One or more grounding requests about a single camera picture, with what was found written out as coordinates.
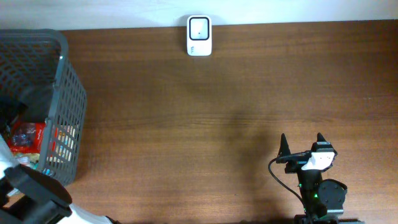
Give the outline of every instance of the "gray plastic basket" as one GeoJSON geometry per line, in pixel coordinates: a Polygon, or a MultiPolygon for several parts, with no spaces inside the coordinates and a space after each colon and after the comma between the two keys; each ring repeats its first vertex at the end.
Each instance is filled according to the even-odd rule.
{"type": "Polygon", "coordinates": [[[37,170],[73,182],[87,99],[55,30],[0,30],[0,95],[28,106],[27,122],[46,122],[37,170]]]}

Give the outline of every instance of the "wood grain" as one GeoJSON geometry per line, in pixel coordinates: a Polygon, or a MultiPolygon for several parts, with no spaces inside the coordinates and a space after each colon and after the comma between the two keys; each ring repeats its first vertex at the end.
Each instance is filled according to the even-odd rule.
{"type": "Polygon", "coordinates": [[[184,27],[63,32],[88,94],[73,201],[123,223],[293,217],[300,202],[266,166],[282,133],[299,152],[321,132],[343,218],[396,223],[397,28],[216,26],[209,57],[187,55],[184,27]]]}

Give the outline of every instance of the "wire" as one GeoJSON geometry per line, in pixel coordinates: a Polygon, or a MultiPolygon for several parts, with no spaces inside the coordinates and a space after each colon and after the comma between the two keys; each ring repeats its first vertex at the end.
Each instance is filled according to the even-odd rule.
{"type": "Polygon", "coordinates": [[[282,181],[280,181],[280,180],[275,176],[275,174],[272,172],[272,170],[271,170],[271,164],[272,164],[273,162],[275,162],[277,159],[283,159],[283,158],[284,158],[284,156],[278,157],[278,158],[275,158],[275,159],[271,160],[271,161],[268,163],[268,171],[269,171],[269,173],[271,174],[271,176],[272,176],[280,185],[282,185],[282,186],[283,186],[284,188],[286,188],[288,191],[292,192],[292,193],[300,200],[301,204],[303,205],[305,214],[307,215],[308,219],[310,220],[310,223],[313,224],[313,223],[312,223],[312,218],[311,218],[311,216],[307,213],[307,209],[305,208],[305,204],[304,204],[303,199],[298,195],[298,193],[296,193],[294,190],[292,190],[290,187],[286,186],[282,181]]]}

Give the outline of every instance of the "red snack package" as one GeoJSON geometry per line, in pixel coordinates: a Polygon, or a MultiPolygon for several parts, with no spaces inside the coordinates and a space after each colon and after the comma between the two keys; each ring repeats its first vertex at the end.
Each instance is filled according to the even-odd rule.
{"type": "Polygon", "coordinates": [[[40,153],[45,123],[17,122],[7,144],[11,152],[40,153]]]}

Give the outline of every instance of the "white wall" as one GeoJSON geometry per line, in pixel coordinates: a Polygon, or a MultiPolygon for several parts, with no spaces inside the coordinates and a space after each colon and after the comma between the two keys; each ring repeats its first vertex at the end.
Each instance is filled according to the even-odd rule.
{"type": "Polygon", "coordinates": [[[0,0],[0,29],[184,26],[397,19],[398,0],[0,0]]]}

